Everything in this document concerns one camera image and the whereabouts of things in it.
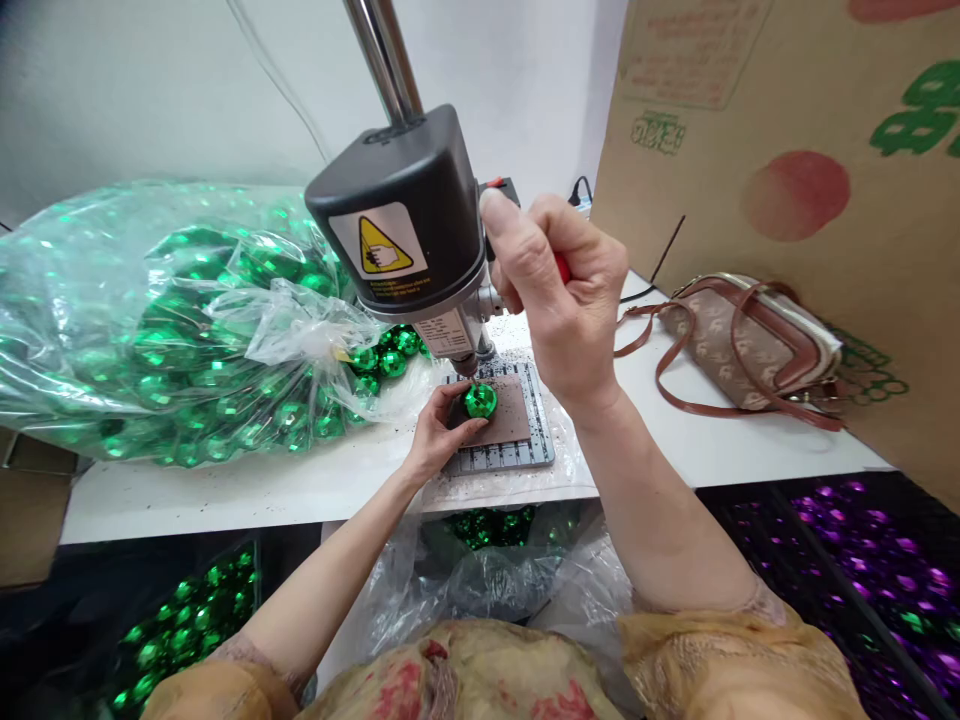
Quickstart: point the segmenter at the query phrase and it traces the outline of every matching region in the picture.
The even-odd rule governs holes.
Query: handbag
[[[842,343],[783,283],[732,273],[702,275],[665,303],[629,308],[618,326],[644,315],[650,317],[646,329],[614,356],[642,347],[659,315],[676,342],[657,363],[656,383],[674,407],[719,418],[778,412],[823,430],[843,429],[838,417],[803,405],[838,399],[834,373]],[[681,400],[663,386],[660,376],[685,348],[735,407]]]

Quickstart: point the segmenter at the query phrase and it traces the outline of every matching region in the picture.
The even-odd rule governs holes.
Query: person
[[[497,254],[493,282],[511,312],[527,314],[540,376],[573,420],[633,585],[637,612],[619,621],[623,668],[647,716],[865,718],[836,646],[751,571],[618,384],[623,245],[559,197],[524,213],[488,189],[480,209]],[[570,267],[566,285],[554,252]],[[406,507],[486,422],[446,428],[467,386],[433,392],[396,472],[237,635],[158,685],[144,718],[621,717],[573,641],[486,619],[440,623],[298,708]]]

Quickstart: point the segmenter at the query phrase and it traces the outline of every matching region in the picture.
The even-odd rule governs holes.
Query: purse handle
[[[705,415],[707,417],[718,417],[718,418],[732,418],[732,417],[744,417],[747,415],[756,415],[757,413],[768,413],[768,412],[781,412],[790,417],[794,417],[797,420],[802,420],[803,422],[813,425],[814,427],[820,428],[821,430],[828,430],[830,432],[839,432],[843,429],[843,421],[838,418],[833,417],[832,415],[827,415],[816,410],[810,410],[808,408],[797,405],[788,400],[784,400],[782,397],[771,392],[766,385],[761,383],[757,377],[750,371],[750,369],[743,362],[743,358],[740,355],[740,351],[737,349],[736,339],[734,337],[734,329],[737,327],[737,322],[740,317],[744,314],[744,308],[751,302],[756,302],[756,295],[761,290],[767,288],[776,290],[780,293],[783,293],[788,298],[797,301],[796,293],[793,292],[788,286],[783,283],[778,282],[761,282],[757,283],[747,290],[744,291],[743,295],[740,298],[740,301],[737,303],[736,308],[733,311],[733,317],[730,320],[730,347],[733,350],[733,356],[737,361],[737,364],[740,366],[740,369],[743,370],[744,375],[747,379],[753,383],[754,388],[758,393],[760,393],[764,399],[766,399],[770,404],[762,410],[745,410],[743,408],[722,408],[716,407],[715,405],[701,405],[700,403],[692,403],[686,400],[681,400],[676,395],[667,390],[663,383],[660,382],[660,376],[663,375],[664,371],[670,367],[671,363],[677,359],[677,356],[683,351],[683,349],[690,342],[690,338],[693,337],[693,331],[696,328],[697,316],[690,310],[686,305],[682,303],[668,301],[661,303],[660,305],[645,305],[643,307],[632,307],[629,308],[620,318],[620,321],[617,323],[619,327],[623,322],[633,316],[642,317],[644,315],[649,315],[650,320],[647,323],[646,329],[640,334],[633,342],[627,344],[626,346],[620,348],[619,350],[614,351],[614,357],[624,357],[634,352],[638,348],[643,347],[647,340],[650,339],[650,333],[653,331],[653,319],[662,311],[670,307],[682,308],[683,311],[687,314],[690,322],[687,327],[687,331],[683,334],[682,337],[678,338],[673,346],[664,353],[663,357],[660,358],[660,362],[657,363],[657,372],[656,372],[656,382],[657,389],[660,391],[660,394],[663,396],[663,399],[668,403],[673,405],[678,410],[683,410],[684,412],[691,413],[693,415]]]

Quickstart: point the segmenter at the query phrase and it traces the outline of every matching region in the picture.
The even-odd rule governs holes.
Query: metal grid plate
[[[508,362],[502,358],[497,358],[491,362],[482,363],[480,370],[477,372],[477,377],[491,378],[512,373],[516,373],[520,377],[523,402],[526,405],[527,419],[530,422],[530,439],[475,448],[462,448],[450,458],[444,468],[444,471],[451,477],[495,470],[540,467],[553,463],[556,457],[553,450],[553,439],[550,437],[550,427],[547,425],[547,413],[543,409],[540,383],[531,364],[527,362]],[[451,373],[444,378],[444,382],[449,385],[463,379],[462,376]]]

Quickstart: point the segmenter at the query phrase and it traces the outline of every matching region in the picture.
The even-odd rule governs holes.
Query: power cord
[[[240,4],[240,0],[226,0],[226,2],[227,7],[230,8],[230,13],[233,15],[233,19],[237,21],[240,32],[243,33],[243,37],[246,39],[247,45],[253,53],[254,58],[256,58],[257,63],[260,65],[260,68],[267,74],[270,82],[273,83],[277,92],[283,96],[283,99],[287,101],[287,104],[297,114],[297,117],[300,118],[300,122],[303,123],[307,132],[310,133],[313,144],[317,146],[320,159],[323,160],[324,165],[328,165],[330,163],[331,153],[326,147],[326,143],[321,139],[320,129],[313,122],[310,113],[307,112],[303,102],[287,83],[279,68],[277,68],[276,63],[273,62],[273,58],[270,57],[266,47],[264,47],[263,42],[260,40],[260,36],[257,35],[257,31],[253,27],[253,23],[250,22],[250,17],[244,10],[243,5]]]
[[[580,183],[581,183],[581,182],[583,182],[583,184],[584,184],[584,185],[586,186],[586,188],[587,188],[587,199],[590,201],[590,204],[591,204],[591,205],[593,204],[593,190],[590,189],[590,181],[587,180],[587,176],[586,176],[586,175],[581,175],[581,176],[578,177],[578,178],[576,179],[576,181],[573,183],[573,192],[570,193],[570,199],[567,200],[567,202],[570,203],[571,205],[573,205],[574,207],[577,207],[577,206],[580,205],[580,192],[579,192],[579,189],[580,189]]]
[[[683,221],[687,219],[687,216],[684,215],[680,218],[680,222],[677,223],[677,227],[674,228],[673,235],[670,236],[670,242],[667,243],[667,247],[663,249],[663,254],[660,256],[660,260],[657,262],[657,267],[653,270],[653,275],[650,276],[650,287],[646,290],[638,292],[636,295],[629,295],[625,298],[620,298],[620,304],[622,305],[625,302],[633,302],[634,300],[639,300],[642,297],[646,297],[654,290],[656,286],[653,284],[653,281],[657,279],[657,273],[660,272],[660,268],[663,266],[663,261],[667,257],[667,253],[670,252],[670,248],[673,245],[673,241],[677,239],[677,235],[680,233],[680,228],[683,227]]]

